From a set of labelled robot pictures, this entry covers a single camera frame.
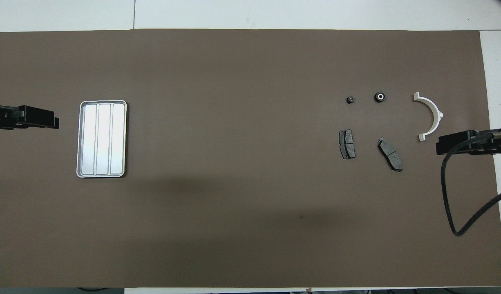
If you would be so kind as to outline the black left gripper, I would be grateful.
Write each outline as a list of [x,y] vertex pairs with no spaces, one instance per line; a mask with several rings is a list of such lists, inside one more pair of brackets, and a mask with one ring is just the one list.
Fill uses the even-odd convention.
[[20,108],[0,106],[0,129],[13,130],[19,116],[21,129],[60,128],[60,119],[54,111],[21,105]]

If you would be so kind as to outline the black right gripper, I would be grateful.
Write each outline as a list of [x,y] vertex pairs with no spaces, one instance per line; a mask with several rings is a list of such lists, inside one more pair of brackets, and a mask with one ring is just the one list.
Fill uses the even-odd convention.
[[[477,136],[493,134],[493,138],[481,139],[477,141],[480,150],[478,154],[501,154],[501,128],[484,131],[477,131]],[[449,135],[440,136],[436,143],[436,154],[438,156],[446,155],[453,147],[471,139],[475,136],[474,130],[465,130]]]

